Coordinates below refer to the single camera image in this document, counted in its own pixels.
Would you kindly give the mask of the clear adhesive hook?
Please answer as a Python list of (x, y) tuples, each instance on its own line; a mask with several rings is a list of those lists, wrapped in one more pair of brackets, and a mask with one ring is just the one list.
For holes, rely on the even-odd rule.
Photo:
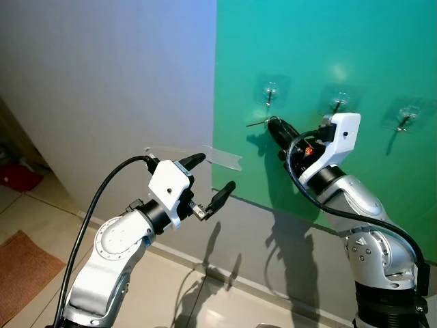
[(380, 121), (382, 127), (397, 133), (421, 133), (431, 115), (431, 107), (421, 98), (396, 98)]
[(290, 99), (291, 77), (286, 74), (258, 74), (257, 91), (258, 101), (268, 111), (282, 109)]
[(358, 113), (362, 91), (355, 85), (328, 84), (316, 103), (318, 113)]

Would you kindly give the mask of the brown floor mat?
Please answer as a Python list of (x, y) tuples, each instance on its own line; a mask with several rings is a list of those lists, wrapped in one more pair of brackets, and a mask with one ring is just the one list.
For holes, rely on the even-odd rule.
[(66, 263), (19, 230), (0, 244), (0, 327), (18, 316)]

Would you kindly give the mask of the large teal green sheet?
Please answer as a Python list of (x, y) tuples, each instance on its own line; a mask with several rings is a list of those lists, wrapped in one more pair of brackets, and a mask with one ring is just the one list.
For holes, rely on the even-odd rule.
[[(300, 196), (277, 157), (265, 125), (277, 116), (312, 131), (327, 113), (316, 103), (328, 84), (355, 85), (361, 122), (341, 169), (357, 177), (405, 229), (425, 257), (436, 259), (436, 0), (218, 0), (214, 132), (216, 149), (242, 156), (242, 172), (220, 165), (212, 185), (233, 180), (235, 196), (328, 227)], [(258, 74), (290, 75), (290, 99), (268, 111), (259, 103)], [(390, 102), (428, 102), (421, 133), (397, 133), (380, 121)]]

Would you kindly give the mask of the clear tape strip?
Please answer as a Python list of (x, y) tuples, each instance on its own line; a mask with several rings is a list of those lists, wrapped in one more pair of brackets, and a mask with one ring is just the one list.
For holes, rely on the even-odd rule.
[(210, 145), (199, 145), (194, 148), (179, 148), (166, 145), (149, 145), (144, 147), (144, 153), (159, 155), (160, 153), (172, 153), (182, 156), (193, 155), (194, 153), (204, 153), (206, 161), (213, 165), (220, 165), (232, 171), (242, 172), (240, 160), (242, 156), (222, 151)]

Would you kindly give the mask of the red cloth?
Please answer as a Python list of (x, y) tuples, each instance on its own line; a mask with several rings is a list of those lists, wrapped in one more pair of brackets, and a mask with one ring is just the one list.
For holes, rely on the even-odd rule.
[(0, 165), (0, 185), (19, 191), (19, 193), (33, 190), (43, 180), (43, 175), (33, 172), (24, 165), (18, 163)]

